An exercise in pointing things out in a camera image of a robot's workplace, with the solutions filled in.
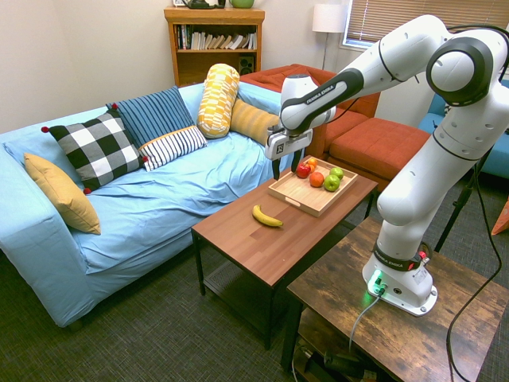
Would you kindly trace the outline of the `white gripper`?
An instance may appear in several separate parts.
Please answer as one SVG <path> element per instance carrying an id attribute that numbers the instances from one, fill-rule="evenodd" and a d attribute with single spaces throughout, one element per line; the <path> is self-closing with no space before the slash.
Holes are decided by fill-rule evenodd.
<path id="1" fill-rule="evenodd" d="M 265 155 L 272 161 L 274 180 L 280 178 L 281 157 L 293 153 L 292 171 L 295 173 L 301 161 L 302 149 L 310 145 L 313 138 L 313 131 L 307 130 L 302 134 L 291 136 L 289 131 L 278 125 L 267 129 L 267 140 Z"/>

